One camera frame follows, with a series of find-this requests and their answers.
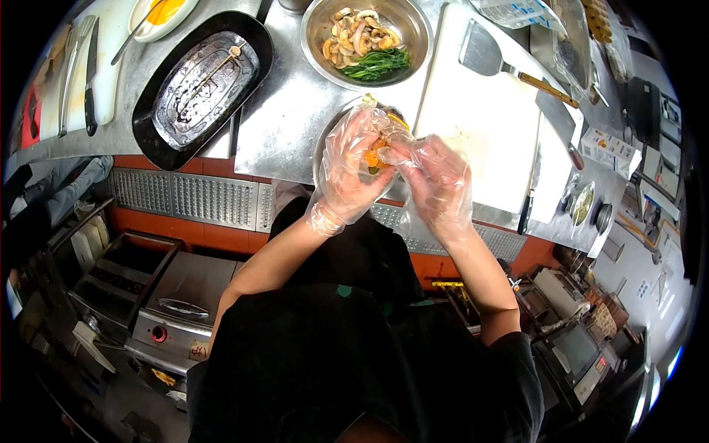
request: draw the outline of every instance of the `stove knob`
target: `stove knob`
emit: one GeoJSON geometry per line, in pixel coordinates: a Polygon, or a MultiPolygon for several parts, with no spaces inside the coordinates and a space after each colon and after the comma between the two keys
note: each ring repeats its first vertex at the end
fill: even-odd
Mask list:
{"type": "Polygon", "coordinates": [[[152,335],[152,341],[156,343],[162,343],[167,338],[167,332],[162,326],[154,327],[150,334],[152,335]]]}

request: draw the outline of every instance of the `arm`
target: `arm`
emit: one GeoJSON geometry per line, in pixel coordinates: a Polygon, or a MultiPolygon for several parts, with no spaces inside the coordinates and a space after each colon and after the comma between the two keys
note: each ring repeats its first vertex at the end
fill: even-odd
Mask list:
{"type": "Polygon", "coordinates": [[[316,189],[303,217],[268,242],[234,275],[219,300],[208,353],[224,312],[241,295],[282,288],[329,237],[367,212],[389,184],[394,168],[380,171],[373,181],[360,181],[360,170],[366,171],[367,166],[364,153],[379,139],[379,130],[373,126],[378,120],[373,114],[371,106],[356,108],[342,118],[328,137],[323,166],[329,174],[321,182],[322,188],[316,189]]]}
{"type": "Polygon", "coordinates": [[[520,311],[500,264],[472,225],[470,167],[437,136],[392,143],[383,153],[411,188],[416,210],[453,259],[475,307],[481,338],[520,330],[520,311]]]}
{"type": "Polygon", "coordinates": [[[480,312],[480,336],[487,346],[509,332],[520,331],[517,298],[495,256],[472,224],[469,236],[444,245],[480,312]]]}
{"type": "Polygon", "coordinates": [[[255,294],[283,287],[303,262],[327,240],[310,226],[310,214],[300,217],[253,255],[239,269],[219,300],[209,349],[212,349],[224,312],[243,294],[255,294]]]}

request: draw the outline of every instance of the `cooked spinach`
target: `cooked spinach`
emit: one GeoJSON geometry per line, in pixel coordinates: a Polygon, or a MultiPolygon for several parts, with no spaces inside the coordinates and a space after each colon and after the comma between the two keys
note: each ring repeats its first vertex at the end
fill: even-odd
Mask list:
{"type": "Polygon", "coordinates": [[[341,72],[350,79],[372,82],[385,72],[394,69],[406,68],[411,65],[411,58],[408,50],[404,49],[383,49],[368,52],[364,57],[357,60],[359,65],[348,66],[341,72]]]}

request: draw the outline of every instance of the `hand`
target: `hand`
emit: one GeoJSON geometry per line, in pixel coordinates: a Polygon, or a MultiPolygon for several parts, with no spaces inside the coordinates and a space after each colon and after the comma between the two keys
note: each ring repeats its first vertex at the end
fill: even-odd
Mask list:
{"type": "Polygon", "coordinates": [[[345,116],[325,140],[318,187],[322,196],[311,211],[318,232],[334,235],[359,220],[393,178],[395,168],[372,176],[364,161],[365,152],[379,139],[379,128],[387,123],[383,111],[365,108],[345,116]]]}
{"type": "Polygon", "coordinates": [[[380,150],[380,156],[401,171],[419,216],[444,247],[471,236],[470,167],[466,160],[437,135],[415,142],[393,141],[390,148],[380,150]]]}

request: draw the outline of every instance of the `yellow handle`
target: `yellow handle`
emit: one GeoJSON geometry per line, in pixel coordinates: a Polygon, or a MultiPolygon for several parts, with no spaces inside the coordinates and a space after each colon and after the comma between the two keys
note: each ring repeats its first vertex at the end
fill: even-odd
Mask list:
{"type": "Polygon", "coordinates": [[[542,82],[541,80],[537,80],[536,78],[530,76],[529,74],[525,74],[524,72],[522,72],[520,74],[520,80],[522,80],[526,84],[530,84],[530,85],[534,86],[535,88],[537,88],[541,91],[544,91],[544,92],[547,92],[548,94],[553,95],[554,97],[558,98],[559,100],[563,101],[564,103],[566,103],[567,105],[571,106],[574,109],[579,108],[578,101],[572,99],[571,97],[567,96],[566,94],[564,94],[560,90],[554,88],[553,86],[546,84],[546,83],[542,82]]]}

